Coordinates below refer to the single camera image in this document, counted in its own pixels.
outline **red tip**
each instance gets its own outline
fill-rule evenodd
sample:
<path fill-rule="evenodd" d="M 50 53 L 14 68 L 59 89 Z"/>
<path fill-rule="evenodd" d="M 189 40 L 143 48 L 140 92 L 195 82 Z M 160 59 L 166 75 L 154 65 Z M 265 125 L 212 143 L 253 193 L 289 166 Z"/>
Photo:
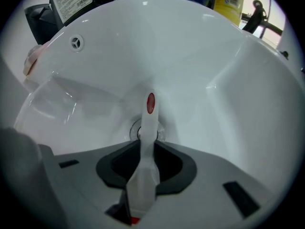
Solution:
<path fill-rule="evenodd" d="M 155 104 L 155 98 L 153 93 L 149 94 L 148 99 L 147 99 L 147 112 L 151 114 L 154 109 L 154 104 Z"/>
<path fill-rule="evenodd" d="M 138 224 L 139 221 L 140 221 L 139 218 L 132 217 L 132 224 Z"/>

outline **yellow bottle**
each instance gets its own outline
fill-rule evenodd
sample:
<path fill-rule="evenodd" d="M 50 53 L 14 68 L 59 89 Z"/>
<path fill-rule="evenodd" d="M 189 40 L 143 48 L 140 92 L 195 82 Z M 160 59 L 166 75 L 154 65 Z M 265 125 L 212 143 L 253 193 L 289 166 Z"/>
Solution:
<path fill-rule="evenodd" d="M 215 0 L 214 10 L 238 26 L 242 17 L 243 3 L 244 0 Z"/>

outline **black rectangular slot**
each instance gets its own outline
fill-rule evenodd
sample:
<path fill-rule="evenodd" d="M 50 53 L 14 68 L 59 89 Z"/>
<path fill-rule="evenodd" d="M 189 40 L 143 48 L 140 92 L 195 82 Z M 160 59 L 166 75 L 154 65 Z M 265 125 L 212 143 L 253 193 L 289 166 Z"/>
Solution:
<path fill-rule="evenodd" d="M 244 218 L 250 216 L 259 209 L 258 204 L 236 181 L 224 183 L 223 187 Z"/>
<path fill-rule="evenodd" d="M 60 166 L 61 168 L 66 168 L 66 167 L 69 167 L 69 166 L 76 165 L 76 164 L 78 164 L 78 163 L 79 163 L 79 162 L 78 162 L 76 159 L 73 159 L 73 160 L 61 162 L 61 163 L 59 163 L 59 166 Z"/>

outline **white tool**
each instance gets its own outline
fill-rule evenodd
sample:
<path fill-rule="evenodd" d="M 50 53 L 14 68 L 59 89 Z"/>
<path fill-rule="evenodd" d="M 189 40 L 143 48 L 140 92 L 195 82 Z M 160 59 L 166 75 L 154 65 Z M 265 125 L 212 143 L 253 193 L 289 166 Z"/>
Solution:
<path fill-rule="evenodd" d="M 130 214 L 142 218 L 155 202 L 160 175 L 154 162 L 154 142 L 157 138 L 159 103 L 154 90 L 145 97 L 141 123 L 141 159 L 126 185 Z"/>

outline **white label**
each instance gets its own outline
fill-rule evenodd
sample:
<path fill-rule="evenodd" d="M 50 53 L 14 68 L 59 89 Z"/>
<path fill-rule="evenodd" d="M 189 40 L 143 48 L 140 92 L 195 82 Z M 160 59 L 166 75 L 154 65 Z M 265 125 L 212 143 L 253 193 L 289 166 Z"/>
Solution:
<path fill-rule="evenodd" d="M 62 23 L 65 23 L 73 14 L 90 3 L 92 3 L 92 0 L 54 0 Z"/>

